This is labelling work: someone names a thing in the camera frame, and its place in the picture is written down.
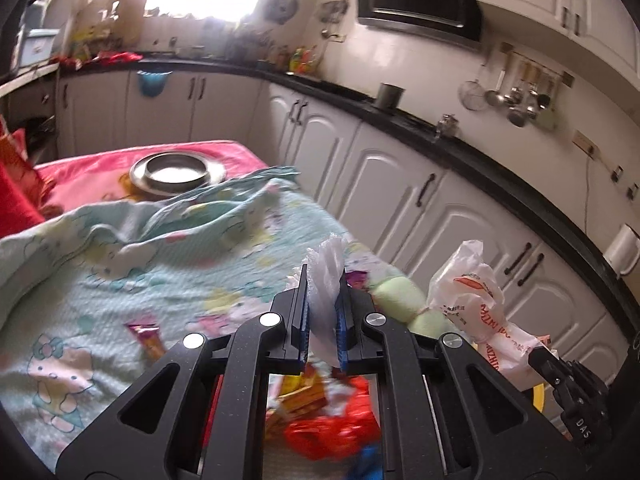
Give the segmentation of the white plastic wrapper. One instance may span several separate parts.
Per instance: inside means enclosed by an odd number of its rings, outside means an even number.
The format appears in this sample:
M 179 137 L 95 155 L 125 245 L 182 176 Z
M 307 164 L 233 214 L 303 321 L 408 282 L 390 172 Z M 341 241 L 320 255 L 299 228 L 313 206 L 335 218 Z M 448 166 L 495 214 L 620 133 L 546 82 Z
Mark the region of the white plastic wrapper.
M 288 284 L 297 286 L 302 266 L 306 266 L 309 349 L 316 359 L 332 367 L 340 366 L 337 356 L 335 303 L 345 271 L 345 250 L 351 241 L 350 234 L 332 233 L 318 246 L 307 248 L 302 263 L 288 277 Z

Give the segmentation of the white orange printed plastic bag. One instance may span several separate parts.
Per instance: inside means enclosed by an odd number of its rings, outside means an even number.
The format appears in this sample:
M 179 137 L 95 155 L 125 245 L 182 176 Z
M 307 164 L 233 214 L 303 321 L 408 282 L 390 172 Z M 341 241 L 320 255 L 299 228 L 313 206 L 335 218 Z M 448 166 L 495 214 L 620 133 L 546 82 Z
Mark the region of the white orange printed plastic bag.
M 495 271 L 484 261 L 484 244 L 465 240 L 432 276 L 426 306 L 445 315 L 495 370 L 520 391 L 544 382 L 529 365 L 535 348 L 546 345 L 506 318 Z

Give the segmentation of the red trash in bin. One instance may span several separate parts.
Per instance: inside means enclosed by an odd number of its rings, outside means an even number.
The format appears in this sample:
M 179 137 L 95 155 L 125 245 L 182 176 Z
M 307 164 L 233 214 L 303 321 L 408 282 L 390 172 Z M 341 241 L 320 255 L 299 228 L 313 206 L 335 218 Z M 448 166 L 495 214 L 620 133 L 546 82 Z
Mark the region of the red trash in bin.
M 380 441 L 366 378 L 322 362 L 269 377 L 266 479 L 381 479 Z

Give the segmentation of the black kitchen countertop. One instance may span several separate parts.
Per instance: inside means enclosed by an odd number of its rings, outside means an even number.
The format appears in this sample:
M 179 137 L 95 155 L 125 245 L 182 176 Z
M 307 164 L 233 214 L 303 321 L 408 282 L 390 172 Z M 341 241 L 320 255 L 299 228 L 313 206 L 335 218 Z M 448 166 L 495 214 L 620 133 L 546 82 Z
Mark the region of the black kitchen countertop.
M 530 184 L 477 148 L 452 136 L 436 136 L 436 127 L 404 110 L 382 112 L 364 93 L 332 82 L 262 70 L 255 63 L 201 62 L 181 58 L 142 58 L 136 62 L 104 64 L 89 62 L 75 70 L 64 62 L 58 72 L 63 78 L 88 76 L 116 70 L 183 70 L 194 73 L 243 76 L 280 84 L 304 96 L 325 102 L 383 131 L 388 136 L 454 170 L 490 195 L 501 206 L 538 234 L 591 288 L 612 315 L 628 340 L 639 331 L 639 305 L 636 298 L 605 262 L 596 244 L 564 212 Z

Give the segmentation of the white lower cabinets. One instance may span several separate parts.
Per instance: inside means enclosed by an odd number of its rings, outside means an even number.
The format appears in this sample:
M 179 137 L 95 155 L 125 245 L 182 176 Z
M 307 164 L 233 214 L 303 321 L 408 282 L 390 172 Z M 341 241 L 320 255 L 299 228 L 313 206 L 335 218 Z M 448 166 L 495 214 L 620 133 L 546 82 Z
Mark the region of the white lower cabinets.
M 161 70 L 171 75 L 163 93 L 149 99 L 139 91 L 137 71 L 58 76 L 62 156 L 241 143 L 268 165 L 295 167 L 308 196 L 420 286 L 461 242 L 481 240 L 515 323 L 549 335 L 565 359 L 604 380 L 620 370 L 630 340 L 587 283 L 538 234 L 454 170 L 280 84 Z

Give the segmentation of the white cabinets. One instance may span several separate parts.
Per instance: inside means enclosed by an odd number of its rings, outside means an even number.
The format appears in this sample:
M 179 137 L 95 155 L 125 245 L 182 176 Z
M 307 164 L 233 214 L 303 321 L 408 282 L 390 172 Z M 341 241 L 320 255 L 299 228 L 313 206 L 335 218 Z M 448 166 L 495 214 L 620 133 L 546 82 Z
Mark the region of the white cabinets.
M 639 26 L 622 0 L 477 0 L 497 32 L 570 66 L 596 86 L 639 89 Z
M 163 93 L 149 99 L 139 91 L 137 71 L 58 76 L 62 156 L 241 143 L 268 165 L 295 167 L 308 196 L 420 286 L 461 242 L 481 240 L 515 323 L 549 335 L 565 359 L 604 380 L 620 370 L 630 340 L 587 283 L 538 234 L 454 170 L 280 84 L 161 70 L 171 75 Z

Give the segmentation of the orange red snack wrapper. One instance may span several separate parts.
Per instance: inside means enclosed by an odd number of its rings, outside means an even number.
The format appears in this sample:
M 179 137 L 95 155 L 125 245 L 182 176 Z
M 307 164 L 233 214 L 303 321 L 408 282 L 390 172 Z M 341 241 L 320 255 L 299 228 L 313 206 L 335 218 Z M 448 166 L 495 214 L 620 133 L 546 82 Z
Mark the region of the orange red snack wrapper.
M 134 335 L 150 362 L 156 362 L 166 353 L 160 338 L 160 326 L 155 323 L 127 323 L 127 330 Z

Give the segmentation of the light blue cartoon blanket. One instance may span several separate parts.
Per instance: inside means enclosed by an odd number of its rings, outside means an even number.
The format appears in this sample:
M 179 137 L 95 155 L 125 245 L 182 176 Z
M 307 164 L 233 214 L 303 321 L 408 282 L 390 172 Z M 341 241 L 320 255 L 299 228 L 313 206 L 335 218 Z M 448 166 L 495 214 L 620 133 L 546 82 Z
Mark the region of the light blue cartoon blanket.
M 331 235 L 346 269 L 398 301 L 411 289 L 300 192 L 290 167 L 171 200 L 99 203 L 1 242 L 1 405 L 52 471 L 64 448 L 150 359 L 131 331 L 233 333 L 290 288 L 309 249 Z

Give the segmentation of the small steel teapot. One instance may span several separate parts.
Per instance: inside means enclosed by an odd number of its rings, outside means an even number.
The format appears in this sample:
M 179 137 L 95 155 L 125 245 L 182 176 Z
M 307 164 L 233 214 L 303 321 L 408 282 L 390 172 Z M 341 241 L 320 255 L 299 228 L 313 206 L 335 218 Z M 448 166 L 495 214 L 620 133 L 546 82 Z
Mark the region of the small steel teapot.
M 435 138 L 450 139 L 459 134 L 459 121 L 454 114 L 443 114 L 435 126 Z

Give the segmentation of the dark metal cup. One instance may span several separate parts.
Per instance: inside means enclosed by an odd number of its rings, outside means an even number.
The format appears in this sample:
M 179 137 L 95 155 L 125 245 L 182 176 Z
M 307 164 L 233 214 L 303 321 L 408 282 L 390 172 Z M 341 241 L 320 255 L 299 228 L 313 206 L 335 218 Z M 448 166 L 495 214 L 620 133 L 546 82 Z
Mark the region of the dark metal cup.
M 374 106 L 378 110 L 396 110 L 405 89 L 394 84 L 380 84 L 374 100 Z

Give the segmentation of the condiment bottles on counter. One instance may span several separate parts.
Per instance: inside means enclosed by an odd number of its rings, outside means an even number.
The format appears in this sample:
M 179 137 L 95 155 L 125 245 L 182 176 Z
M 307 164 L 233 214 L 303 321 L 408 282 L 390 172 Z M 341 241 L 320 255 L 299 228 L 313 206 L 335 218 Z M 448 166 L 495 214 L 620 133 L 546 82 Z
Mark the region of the condiment bottles on counter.
M 307 48 L 300 46 L 288 61 L 288 71 L 296 75 L 313 75 L 320 63 L 318 46 Z

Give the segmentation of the red cushion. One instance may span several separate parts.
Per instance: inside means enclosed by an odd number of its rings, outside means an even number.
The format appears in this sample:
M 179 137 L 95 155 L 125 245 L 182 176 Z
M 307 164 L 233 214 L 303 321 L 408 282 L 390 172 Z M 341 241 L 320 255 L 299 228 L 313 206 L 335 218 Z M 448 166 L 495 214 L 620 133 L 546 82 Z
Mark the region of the red cushion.
M 1 117 L 1 237 L 23 232 L 45 222 L 51 211 L 43 202 L 53 180 L 40 176 L 28 161 L 24 129 L 11 132 Z

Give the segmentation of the white upper cabinets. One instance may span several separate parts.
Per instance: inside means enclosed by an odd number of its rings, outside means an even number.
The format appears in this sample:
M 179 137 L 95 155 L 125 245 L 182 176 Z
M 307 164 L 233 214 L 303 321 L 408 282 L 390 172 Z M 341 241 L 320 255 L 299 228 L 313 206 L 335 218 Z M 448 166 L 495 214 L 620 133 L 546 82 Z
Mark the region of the white upper cabinets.
M 639 26 L 622 0 L 477 0 L 497 32 L 570 66 L 596 86 L 639 89 Z

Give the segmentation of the wall power outlet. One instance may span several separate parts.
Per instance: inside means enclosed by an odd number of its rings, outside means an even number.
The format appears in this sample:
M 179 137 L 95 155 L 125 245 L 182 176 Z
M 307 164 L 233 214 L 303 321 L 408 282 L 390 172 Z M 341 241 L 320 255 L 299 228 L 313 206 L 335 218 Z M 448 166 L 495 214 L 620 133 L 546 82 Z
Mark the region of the wall power outlet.
M 579 130 L 575 130 L 573 136 L 573 144 L 576 148 L 582 150 L 587 156 L 591 159 L 598 159 L 600 155 L 600 150 L 594 142 L 592 142 L 588 136 L 585 136 Z

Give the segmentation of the round wall fan vent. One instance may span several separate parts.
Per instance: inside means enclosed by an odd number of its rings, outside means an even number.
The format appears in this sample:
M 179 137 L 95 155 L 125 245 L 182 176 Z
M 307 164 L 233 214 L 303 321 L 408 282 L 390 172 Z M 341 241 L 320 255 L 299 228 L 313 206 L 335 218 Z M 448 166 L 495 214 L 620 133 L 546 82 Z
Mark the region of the round wall fan vent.
M 262 17 L 267 22 L 284 25 L 294 18 L 298 9 L 298 0 L 268 0 L 264 5 Z

